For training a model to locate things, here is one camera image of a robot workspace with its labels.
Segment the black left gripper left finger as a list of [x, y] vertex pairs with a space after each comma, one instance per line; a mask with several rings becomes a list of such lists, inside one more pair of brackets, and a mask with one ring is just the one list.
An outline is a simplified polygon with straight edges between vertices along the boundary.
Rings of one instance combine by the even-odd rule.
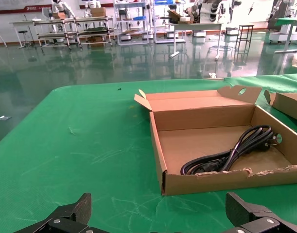
[[88, 226], [92, 210], [90, 193], [84, 193], [77, 202], [57, 207], [47, 218], [18, 230], [18, 233], [99, 233]]

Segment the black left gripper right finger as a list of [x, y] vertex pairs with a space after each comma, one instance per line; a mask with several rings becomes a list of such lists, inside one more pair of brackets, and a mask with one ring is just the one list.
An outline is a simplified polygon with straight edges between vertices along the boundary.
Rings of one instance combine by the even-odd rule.
[[297, 225], [263, 205], [244, 201], [234, 192], [226, 194], [226, 216], [233, 225], [227, 233], [297, 233]]

